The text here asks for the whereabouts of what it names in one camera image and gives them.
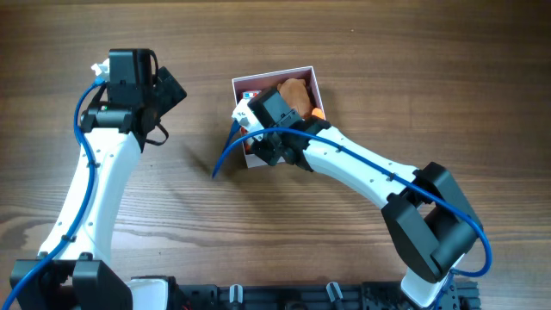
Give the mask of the red toy fire truck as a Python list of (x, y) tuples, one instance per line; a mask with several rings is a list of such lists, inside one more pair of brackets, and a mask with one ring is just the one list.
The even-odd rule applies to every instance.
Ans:
[(261, 90), (247, 90), (242, 93), (243, 99), (251, 99), (261, 93)]

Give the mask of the brown plush bear toy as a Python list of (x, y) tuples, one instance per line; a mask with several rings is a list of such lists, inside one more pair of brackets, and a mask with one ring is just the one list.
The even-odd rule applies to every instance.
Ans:
[(312, 114), (313, 104), (306, 89), (306, 80), (289, 78), (277, 85), (277, 90), (291, 109), (295, 109), (301, 118)]

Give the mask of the white plush duck orange feet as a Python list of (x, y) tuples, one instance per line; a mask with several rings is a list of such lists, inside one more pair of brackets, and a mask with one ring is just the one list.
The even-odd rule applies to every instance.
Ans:
[(325, 119), (325, 113), (321, 108), (314, 108), (312, 110), (312, 116), (316, 116), (316, 117), (318, 117), (320, 119), (323, 119), (323, 120)]

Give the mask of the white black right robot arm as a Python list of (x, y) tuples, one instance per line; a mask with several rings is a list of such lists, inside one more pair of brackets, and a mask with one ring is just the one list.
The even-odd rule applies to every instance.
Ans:
[(346, 138), (329, 121), (304, 117), (280, 92), (266, 89), (242, 100), (233, 119), (250, 134), (251, 152), (268, 165), (280, 159), (332, 177), (380, 209), (406, 264), (400, 288), (417, 307), (431, 307), (457, 264), (482, 239), (482, 224), (457, 181), (443, 166), (399, 164)]

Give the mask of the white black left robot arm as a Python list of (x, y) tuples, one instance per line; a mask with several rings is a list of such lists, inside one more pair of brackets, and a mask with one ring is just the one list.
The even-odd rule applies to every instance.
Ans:
[(65, 202), (36, 258), (15, 262), (3, 308), (184, 309), (174, 277), (123, 281), (110, 267), (110, 252), (147, 135), (187, 93), (151, 49), (112, 49), (92, 69), (96, 78), (73, 115), (80, 157)]

